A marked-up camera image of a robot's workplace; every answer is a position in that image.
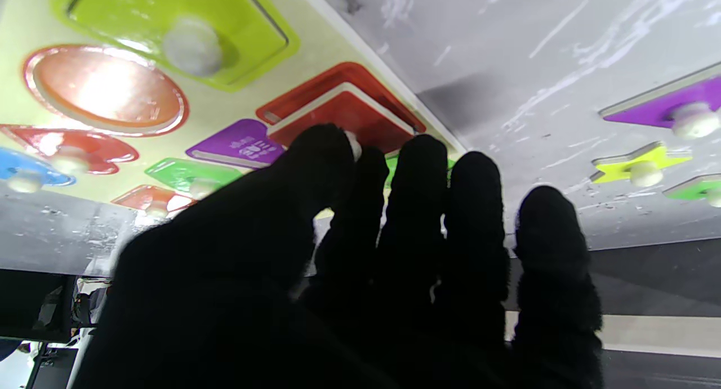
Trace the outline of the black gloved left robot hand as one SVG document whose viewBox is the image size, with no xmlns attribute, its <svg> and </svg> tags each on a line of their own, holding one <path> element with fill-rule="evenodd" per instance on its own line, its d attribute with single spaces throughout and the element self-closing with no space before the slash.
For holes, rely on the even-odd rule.
<svg viewBox="0 0 721 389">
<path fill-rule="evenodd" d="M 420 135 L 383 153 L 312 127 L 267 168 L 142 232 L 74 388 L 602 388 L 602 304 L 575 207 L 536 186 L 516 221 L 518 322 L 502 182 L 448 168 Z"/>
</svg>

